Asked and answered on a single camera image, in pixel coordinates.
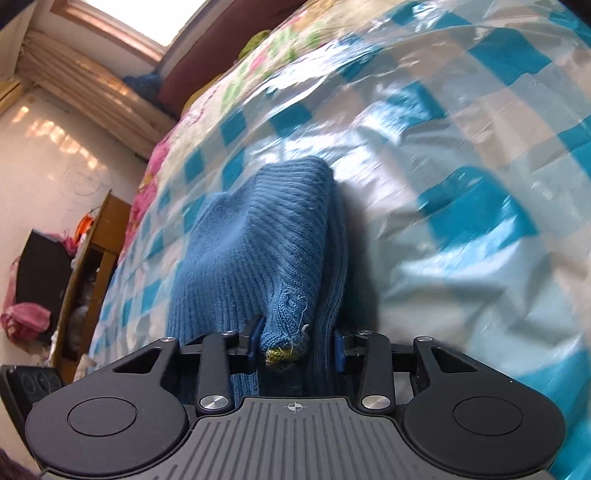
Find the ribbed gray panel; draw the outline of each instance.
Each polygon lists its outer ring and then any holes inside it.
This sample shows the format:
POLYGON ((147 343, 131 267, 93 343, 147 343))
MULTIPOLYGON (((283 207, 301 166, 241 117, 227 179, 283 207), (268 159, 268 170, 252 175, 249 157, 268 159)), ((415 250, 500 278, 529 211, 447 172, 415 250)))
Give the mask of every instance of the ribbed gray panel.
MULTIPOLYGON (((161 464, 129 480, 458 480, 427 463, 388 419, 342 398, 247 398, 240 410, 203 418, 161 464)), ((44 480, 56 478, 44 476, 44 480)), ((552 480, 547 472, 527 480, 552 480)))

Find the crosshair symbol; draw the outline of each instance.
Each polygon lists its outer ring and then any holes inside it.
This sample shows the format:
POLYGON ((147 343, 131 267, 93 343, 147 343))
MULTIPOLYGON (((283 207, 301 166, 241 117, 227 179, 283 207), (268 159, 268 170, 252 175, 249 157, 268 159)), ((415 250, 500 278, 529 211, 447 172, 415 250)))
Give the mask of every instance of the crosshair symbol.
POLYGON ((296 411, 300 411, 302 408, 305 408, 305 406, 303 406, 301 403, 298 403, 295 401, 295 402, 287 405, 285 408, 289 408, 291 411, 296 412, 296 411))

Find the triangular cutout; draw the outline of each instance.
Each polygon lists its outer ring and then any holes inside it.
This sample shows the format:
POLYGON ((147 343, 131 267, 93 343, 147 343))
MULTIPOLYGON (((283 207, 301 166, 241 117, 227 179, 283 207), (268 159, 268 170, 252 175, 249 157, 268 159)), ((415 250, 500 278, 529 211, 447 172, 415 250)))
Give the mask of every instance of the triangular cutout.
POLYGON ((464 363, 461 359, 443 348, 432 348, 431 351, 439 364, 439 368, 445 374, 476 372, 476 368, 464 363))
POLYGON ((116 374, 149 374, 160 355, 159 348, 151 348, 113 369, 116 374))

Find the yellow fabric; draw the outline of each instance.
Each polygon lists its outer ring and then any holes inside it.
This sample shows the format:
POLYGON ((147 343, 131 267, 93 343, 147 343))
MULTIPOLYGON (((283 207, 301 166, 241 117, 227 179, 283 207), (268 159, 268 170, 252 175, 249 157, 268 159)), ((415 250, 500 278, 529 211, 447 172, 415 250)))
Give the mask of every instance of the yellow fabric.
MULTIPOLYGON (((251 39, 248 42, 246 42, 246 45, 244 46, 242 51, 238 54, 238 60, 242 60, 250 52, 252 52, 255 48, 257 48, 261 44, 261 42, 269 36, 270 33, 271 33, 271 30, 263 30, 263 31, 260 31, 259 33, 254 34, 251 37, 251 39)), ((208 90, 208 88, 211 87, 211 85, 216 83, 218 81, 218 79, 220 77, 222 77, 222 75, 224 75, 224 74, 221 73, 220 75, 216 76, 205 87, 201 87, 199 90, 197 90, 197 92, 192 94, 189 97, 189 99, 187 100, 187 103, 185 103, 185 105, 183 107, 183 111, 181 113, 181 116, 183 116, 187 112, 187 110, 189 110, 189 108, 191 108, 191 105, 195 103, 195 100, 197 100, 199 97, 201 97, 201 95, 203 95, 208 90)))
POLYGON ((207 89, 211 87, 211 85, 216 83, 222 75, 223 75, 223 73, 220 73, 220 75, 217 75, 216 77, 214 77, 213 80, 211 80, 205 87, 201 87, 199 90, 197 90, 197 92, 192 94, 189 97, 189 99, 187 100, 187 103, 185 103, 185 106, 183 107, 183 112, 181 113, 181 116, 183 116, 187 112, 187 110, 189 110, 191 108, 191 105, 195 103, 195 100, 197 100, 199 97, 201 97, 201 95, 203 95, 207 91, 207 89))

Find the window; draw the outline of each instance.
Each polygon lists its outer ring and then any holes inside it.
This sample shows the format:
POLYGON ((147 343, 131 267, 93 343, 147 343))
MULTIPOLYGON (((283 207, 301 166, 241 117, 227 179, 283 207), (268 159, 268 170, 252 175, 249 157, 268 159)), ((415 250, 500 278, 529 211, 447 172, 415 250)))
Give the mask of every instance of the window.
POLYGON ((205 0, 55 0, 51 11, 82 24, 152 64, 205 0))

